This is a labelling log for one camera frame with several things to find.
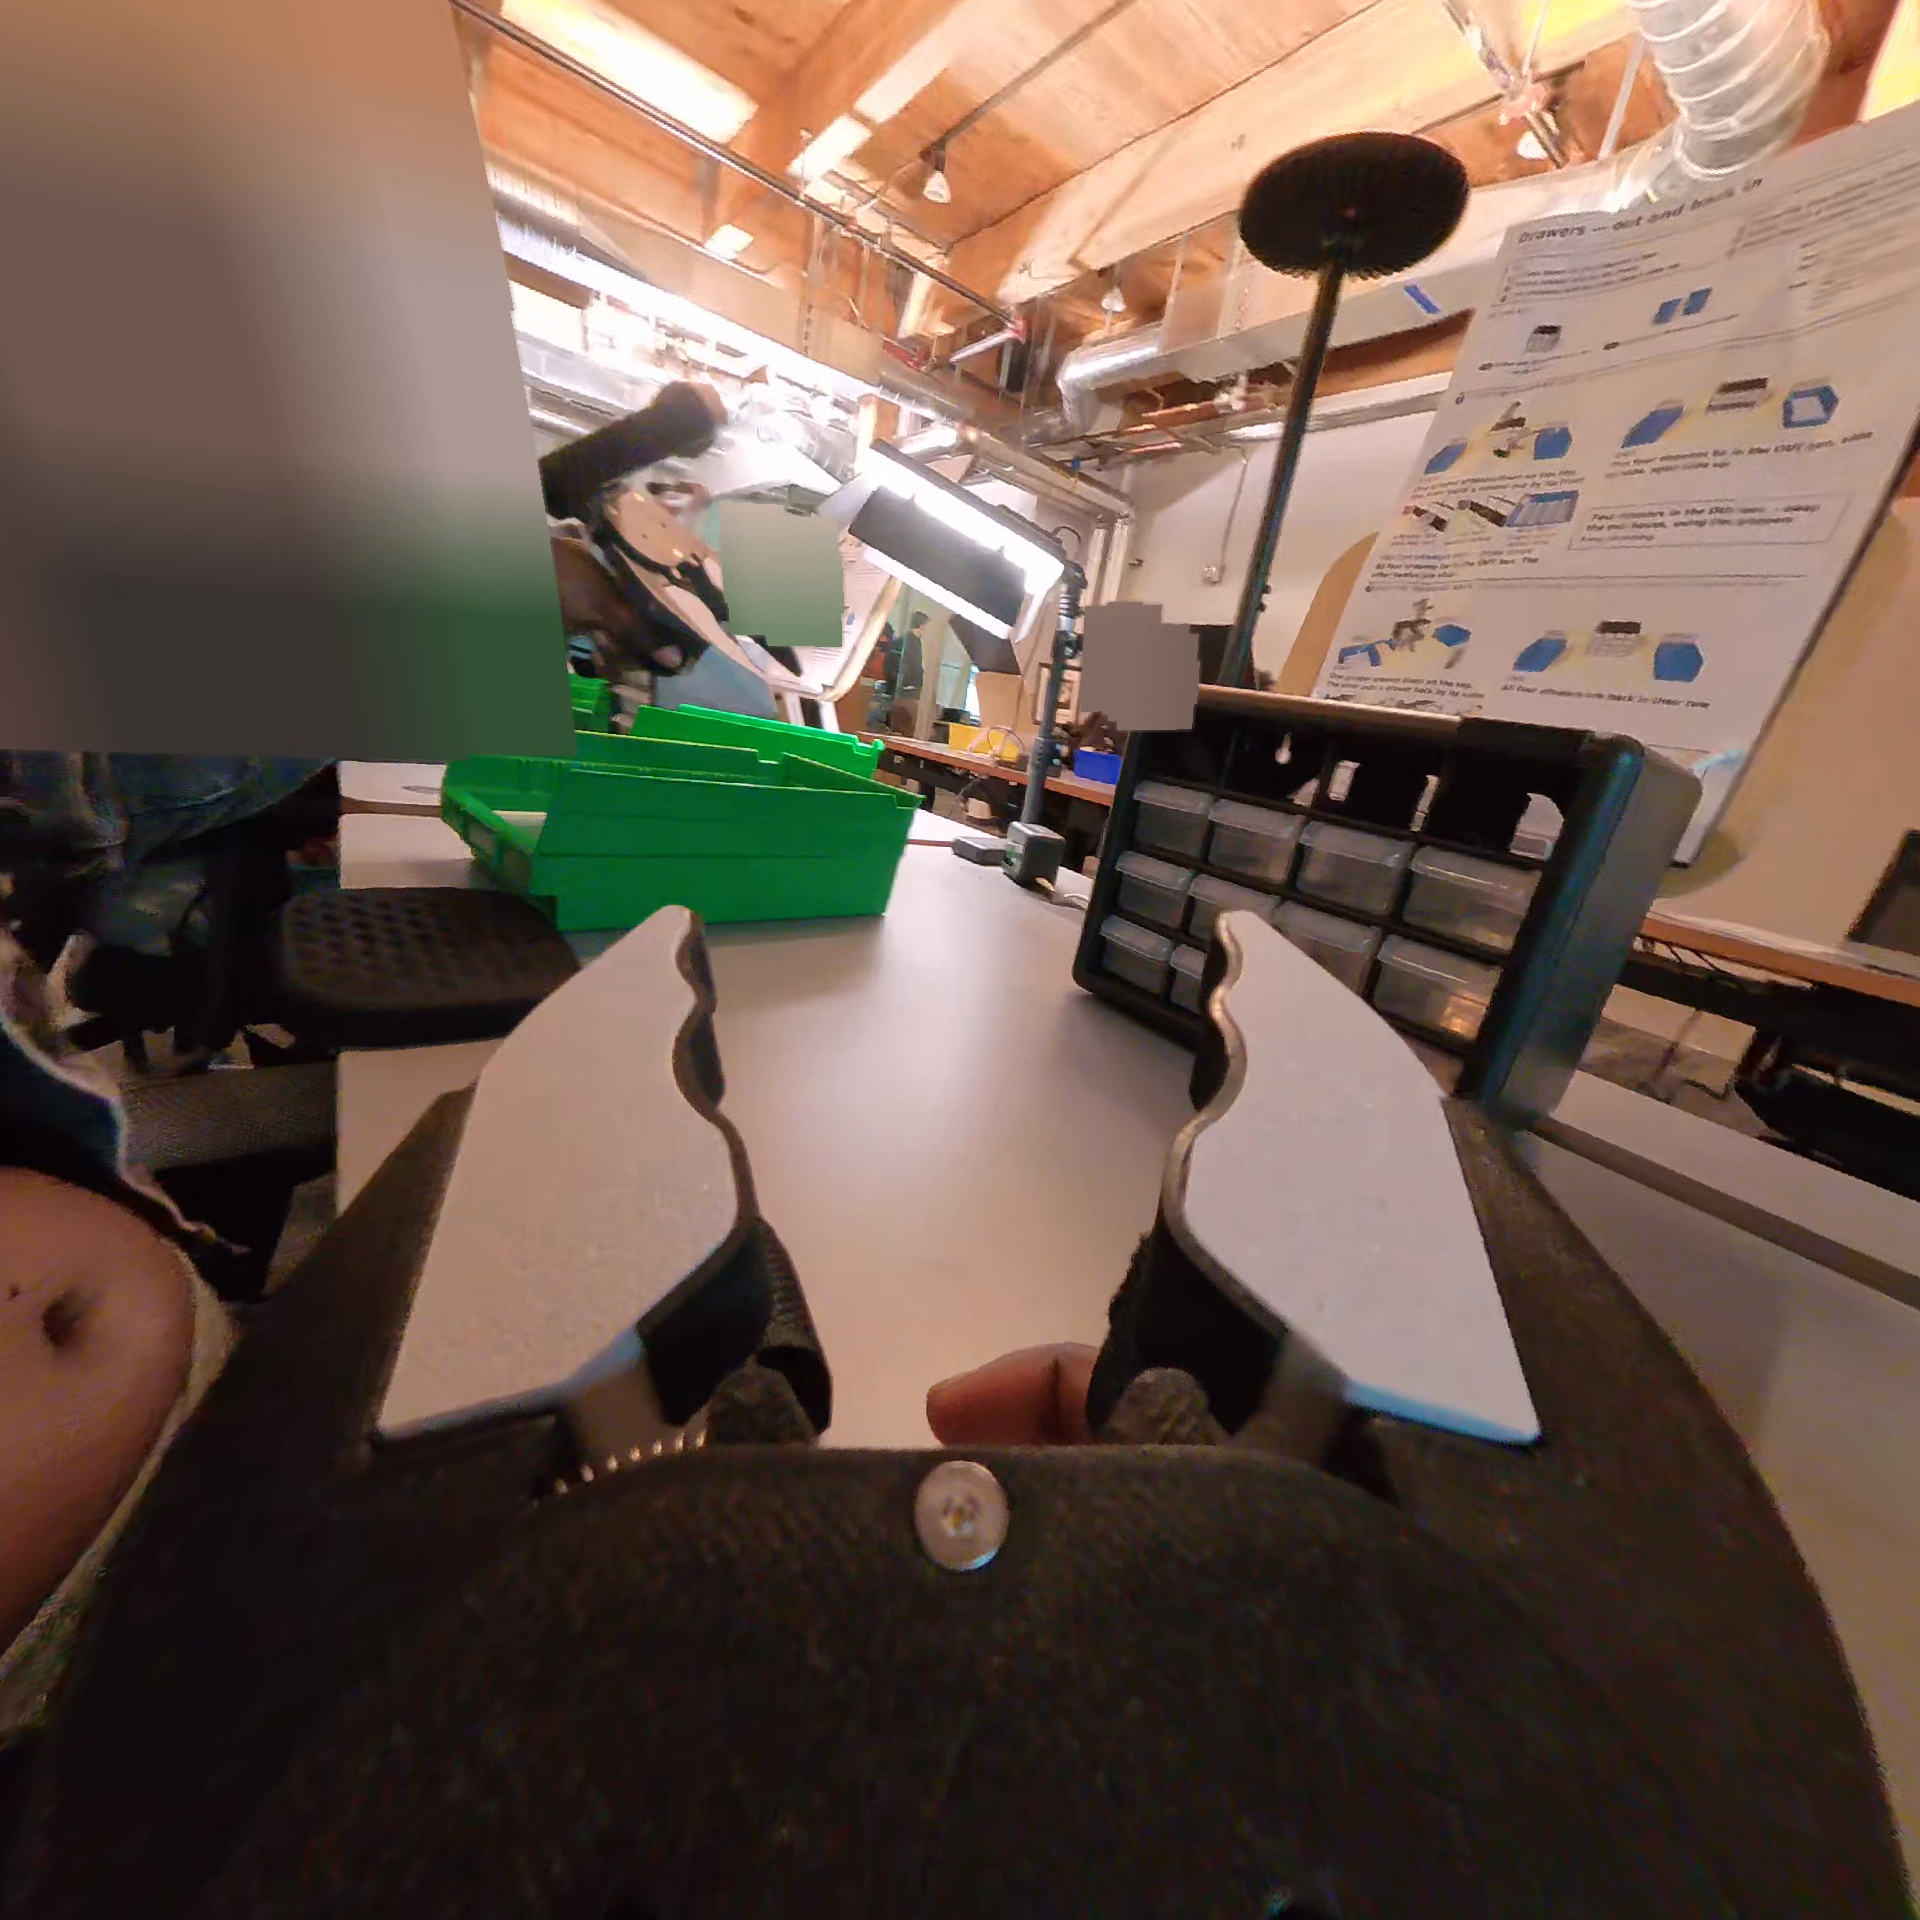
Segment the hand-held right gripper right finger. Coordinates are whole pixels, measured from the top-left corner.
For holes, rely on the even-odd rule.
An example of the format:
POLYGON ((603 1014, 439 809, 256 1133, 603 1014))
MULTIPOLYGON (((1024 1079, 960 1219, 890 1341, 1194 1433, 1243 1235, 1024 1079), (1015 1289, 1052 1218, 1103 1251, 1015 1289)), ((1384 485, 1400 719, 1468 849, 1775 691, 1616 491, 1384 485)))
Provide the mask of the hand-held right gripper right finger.
POLYGON ((1174 1246, 1279 1341, 1302 1433, 1351 1409, 1528 1449, 1543 1423, 1448 1099, 1403 1038, 1255 911, 1214 927, 1174 1246))

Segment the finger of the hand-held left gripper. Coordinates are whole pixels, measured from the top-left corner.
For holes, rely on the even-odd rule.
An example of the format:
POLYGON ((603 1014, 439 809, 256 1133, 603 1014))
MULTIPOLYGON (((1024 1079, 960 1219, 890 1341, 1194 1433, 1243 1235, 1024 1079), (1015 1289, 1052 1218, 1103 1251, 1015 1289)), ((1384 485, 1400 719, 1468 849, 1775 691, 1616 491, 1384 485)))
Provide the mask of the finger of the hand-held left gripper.
POLYGON ((707 601, 690 599, 689 601, 689 626, 702 638, 707 650, 720 653, 729 658, 745 671, 752 671, 758 679, 771 686, 787 686, 794 681, 794 671, 778 661, 768 647, 763 647, 755 638, 738 638, 731 632, 731 626, 716 615, 707 601))

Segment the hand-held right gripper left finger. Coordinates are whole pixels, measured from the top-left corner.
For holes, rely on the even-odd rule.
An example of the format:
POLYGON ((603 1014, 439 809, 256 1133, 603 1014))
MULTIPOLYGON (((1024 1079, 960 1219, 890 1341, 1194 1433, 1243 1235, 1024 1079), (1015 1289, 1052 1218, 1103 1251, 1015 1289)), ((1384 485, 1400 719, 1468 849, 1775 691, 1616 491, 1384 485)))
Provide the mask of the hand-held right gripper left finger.
POLYGON ((414 1442, 560 1419, 588 1477, 698 1449, 760 1345, 760 1203, 699 918, 590 960, 471 1086, 377 1411, 414 1442))

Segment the green plastic bin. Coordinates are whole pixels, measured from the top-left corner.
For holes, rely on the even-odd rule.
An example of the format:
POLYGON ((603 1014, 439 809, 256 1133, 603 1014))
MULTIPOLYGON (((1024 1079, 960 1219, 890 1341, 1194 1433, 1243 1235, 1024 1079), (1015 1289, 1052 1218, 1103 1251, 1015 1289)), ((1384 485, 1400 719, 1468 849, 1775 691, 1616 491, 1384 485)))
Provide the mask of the green plastic bin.
POLYGON ((626 729, 617 731, 612 691, 612 686, 602 679, 567 674, 567 694, 578 733, 655 744, 742 750, 771 761, 801 759, 852 776, 874 776, 880 766, 879 739, 704 706, 640 706, 630 715, 626 729))
POLYGON ((879 915, 918 813, 872 769, 771 738, 576 733, 569 757, 465 757, 441 782, 475 866, 562 933, 666 904, 712 925, 879 915))

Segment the rows of small cabinet drawers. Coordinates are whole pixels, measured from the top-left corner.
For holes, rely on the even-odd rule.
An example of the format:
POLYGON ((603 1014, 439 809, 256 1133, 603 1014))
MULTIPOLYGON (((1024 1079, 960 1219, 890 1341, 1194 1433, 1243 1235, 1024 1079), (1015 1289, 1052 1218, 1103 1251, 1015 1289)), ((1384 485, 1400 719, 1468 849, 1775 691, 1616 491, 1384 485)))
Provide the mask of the rows of small cabinet drawers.
POLYGON ((1415 1039, 1465 1054, 1489 1022, 1540 867, 1144 778, 1091 909, 1091 981, 1195 1016, 1216 922, 1242 909, 1415 1039))

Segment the black drawer cabinet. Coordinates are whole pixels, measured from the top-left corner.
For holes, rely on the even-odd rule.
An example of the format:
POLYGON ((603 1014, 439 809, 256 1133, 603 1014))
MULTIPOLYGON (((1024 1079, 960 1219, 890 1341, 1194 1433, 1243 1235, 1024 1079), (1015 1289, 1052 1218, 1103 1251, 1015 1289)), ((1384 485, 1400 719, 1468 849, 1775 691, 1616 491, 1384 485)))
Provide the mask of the black drawer cabinet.
POLYGON ((1443 1090, 1511 1126, 1551 1115, 1569 1090, 1698 802, 1689 773, 1628 735, 1204 687, 1186 731, 1130 742, 1072 961, 1083 992, 1186 1046, 1204 993, 1200 1014, 1166 1014, 1096 987, 1089 968, 1091 909, 1106 903, 1106 866, 1153 776, 1536 863, 1540 886, 1479 1039, 1457 1055, 1384 1016, 1443 1090))

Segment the person's right hand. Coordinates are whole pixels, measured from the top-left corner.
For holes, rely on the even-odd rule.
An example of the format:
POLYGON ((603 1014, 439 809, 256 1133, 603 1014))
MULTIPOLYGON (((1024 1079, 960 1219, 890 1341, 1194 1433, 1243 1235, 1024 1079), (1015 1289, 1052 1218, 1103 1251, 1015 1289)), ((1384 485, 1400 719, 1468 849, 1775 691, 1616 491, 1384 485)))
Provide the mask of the person's right hand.
POLYGON ((936 1382, 928 1429, 944 1449, 1087 1445, 1096 1361, 1098 1351, 1080 1341, 1010 1351, 936 1382))

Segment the rectangular studio light panel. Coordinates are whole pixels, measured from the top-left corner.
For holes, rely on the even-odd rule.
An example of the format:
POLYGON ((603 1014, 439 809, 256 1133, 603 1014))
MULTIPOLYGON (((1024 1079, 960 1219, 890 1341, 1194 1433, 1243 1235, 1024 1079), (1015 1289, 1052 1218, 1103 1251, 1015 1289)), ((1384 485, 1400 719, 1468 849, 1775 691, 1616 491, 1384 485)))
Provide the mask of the rectangular studio light panel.
POLYGON ((1023 670, 1017 640, 1039 618, 1043 647, 1074 629, 1089 575, 1060 538, 879 439, 819 512, 874 561, 944 608, 984 674, 1023 670))

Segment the wooden workbench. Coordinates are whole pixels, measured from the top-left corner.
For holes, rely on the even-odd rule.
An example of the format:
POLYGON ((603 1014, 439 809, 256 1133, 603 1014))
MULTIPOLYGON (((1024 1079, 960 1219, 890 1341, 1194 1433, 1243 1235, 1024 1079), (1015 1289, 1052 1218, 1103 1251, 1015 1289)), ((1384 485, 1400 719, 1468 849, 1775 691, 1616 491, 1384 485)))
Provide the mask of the wooden workbench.
MULTIPOLYGON (((899 775, 920 785, 938 785, 958 793, 968 783, 1001 783, 1014 787, 1017 803, 1026 790, 1026 767, 1004 762, 992 753, 954 752, 944 744, 932 744, 910 735, 872 735, 872 744, 880 744, 879 773, 899 775)), ((1112 809, 1116 785, 1091 782, 1071 773, 1055 773, 1044 782, 1044 809, 1052 816, 1060 806, 1112 809)))

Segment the wooden side table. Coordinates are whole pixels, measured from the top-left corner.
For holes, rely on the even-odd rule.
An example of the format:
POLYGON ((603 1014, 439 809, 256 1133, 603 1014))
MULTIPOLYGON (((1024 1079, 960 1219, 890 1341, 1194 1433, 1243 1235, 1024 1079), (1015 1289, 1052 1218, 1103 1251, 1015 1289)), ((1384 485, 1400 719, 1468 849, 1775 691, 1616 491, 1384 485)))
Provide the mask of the wooden side table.
POLYGON ((1919 958, 1873 944, 1818 944, 1731 920, 1648 913, 1642 941, 1734 968, 1919 1007, 1919 958))

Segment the person's bare belly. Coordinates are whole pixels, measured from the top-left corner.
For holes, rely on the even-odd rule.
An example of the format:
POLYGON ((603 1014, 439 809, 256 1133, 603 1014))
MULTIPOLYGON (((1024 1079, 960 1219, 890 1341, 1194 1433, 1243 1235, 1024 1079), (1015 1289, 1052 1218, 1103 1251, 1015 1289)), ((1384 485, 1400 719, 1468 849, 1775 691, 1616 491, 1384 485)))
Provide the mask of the person's bare belly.
POLYGON ((2 1175, 2 1641, 128 1495, 185 1392, 194 1282, 113 1200, 2 1175))

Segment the dark laptop screen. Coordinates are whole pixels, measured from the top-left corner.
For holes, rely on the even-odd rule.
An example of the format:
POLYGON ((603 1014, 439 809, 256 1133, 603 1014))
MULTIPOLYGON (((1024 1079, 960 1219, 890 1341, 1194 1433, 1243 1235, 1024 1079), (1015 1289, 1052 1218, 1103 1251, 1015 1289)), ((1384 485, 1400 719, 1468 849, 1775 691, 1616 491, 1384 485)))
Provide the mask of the dark laptop screen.
POLYGON ((1919 846, 1908 830, 1847 934, 1849 944, 1919 958, 1919 846))

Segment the black disc-topped pole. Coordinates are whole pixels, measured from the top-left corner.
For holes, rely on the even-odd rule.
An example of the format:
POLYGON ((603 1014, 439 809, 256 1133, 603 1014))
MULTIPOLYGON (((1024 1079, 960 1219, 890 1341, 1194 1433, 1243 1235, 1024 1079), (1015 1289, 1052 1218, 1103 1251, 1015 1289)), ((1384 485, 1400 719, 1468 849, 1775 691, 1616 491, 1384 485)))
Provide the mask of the black disc-topped pole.
POLYGON ((1343 287, 1425 263, 1452 238, 1468 198, 1460 160, 1407 133, 1326 134, 1272 160, 1248 185, 1240 205, 1240 240, 1267 270, 1308 275, 1313 303, 1240 608, 1220 653, 1224 687, 1255 682, 1258 626, 1343 287))

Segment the white instruction poster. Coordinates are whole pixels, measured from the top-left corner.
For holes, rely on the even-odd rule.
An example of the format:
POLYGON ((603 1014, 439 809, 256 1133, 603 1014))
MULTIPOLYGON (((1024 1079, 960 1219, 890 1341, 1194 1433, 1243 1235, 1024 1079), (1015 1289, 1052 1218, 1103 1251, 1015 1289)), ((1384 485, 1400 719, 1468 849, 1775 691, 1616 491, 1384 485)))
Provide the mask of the white instruction poster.
POLYGON ((1515 227, 1313 691, 1763 733, 1911 458, 1919 109, 1515 227))

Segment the silver ventilation duct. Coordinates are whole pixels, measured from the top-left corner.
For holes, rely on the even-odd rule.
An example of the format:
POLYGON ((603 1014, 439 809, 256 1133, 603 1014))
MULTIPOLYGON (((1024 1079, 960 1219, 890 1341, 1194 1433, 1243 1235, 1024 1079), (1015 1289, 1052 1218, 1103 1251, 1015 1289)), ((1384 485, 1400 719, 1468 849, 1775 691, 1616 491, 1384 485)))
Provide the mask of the silver ventilation duct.
POLYGON ((1803 125, 1832 41, 1818 2, 1631 2, 1673 106, 1623 169, 1623 205, 1739 179, 1803 125))

